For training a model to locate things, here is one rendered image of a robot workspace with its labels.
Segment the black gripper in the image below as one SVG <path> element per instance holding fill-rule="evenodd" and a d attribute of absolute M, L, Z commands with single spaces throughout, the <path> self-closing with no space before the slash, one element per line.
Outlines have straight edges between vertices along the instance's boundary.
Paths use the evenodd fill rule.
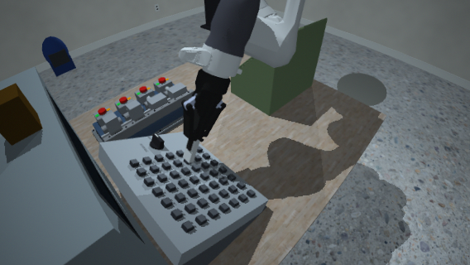
<path fill-rule="evenodd" d="M 219 114 L 226 108 L 222 98 L 227 93 L 230 82 L 229 78 L 219 78 L 200 69 L 192 98 L 182 100 L 183 134 L 188 138 L 183 158 L 188 163 L 194 162 L 199 143 L 203 141 L 202 137 L 209 135 Z"/>

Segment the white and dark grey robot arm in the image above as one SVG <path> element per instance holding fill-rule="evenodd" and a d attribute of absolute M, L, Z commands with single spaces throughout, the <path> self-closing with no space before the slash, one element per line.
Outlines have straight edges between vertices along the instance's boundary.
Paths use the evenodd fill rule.
<path fill-rule="evenodd" d="M 266 0 L 221 0 L 203 47 L 185 47 L 179 59 L 224 79 L 242 73 L 244 54 L 273 68 L 287 65 L 296 51 L 304 5 L 305 0 L 287 0 L 280 17 Z"/>

